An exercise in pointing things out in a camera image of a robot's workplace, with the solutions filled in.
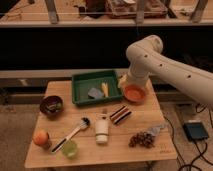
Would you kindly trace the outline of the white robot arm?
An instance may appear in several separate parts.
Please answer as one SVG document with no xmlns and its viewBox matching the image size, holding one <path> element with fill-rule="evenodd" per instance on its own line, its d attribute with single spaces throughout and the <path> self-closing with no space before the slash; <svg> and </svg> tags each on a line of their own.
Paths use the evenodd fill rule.
<svg viewBox="0 0 213 171">
<path fill-rule="evenodd" d="M 213 73 L 169 59 L 162 55 L 163 42 L 150 35 L 131 44 L 126 50 L 130 62 L 119 86 L 144 86 L 153 73 L 195 101 L 213 110 Z"/>
</svg>

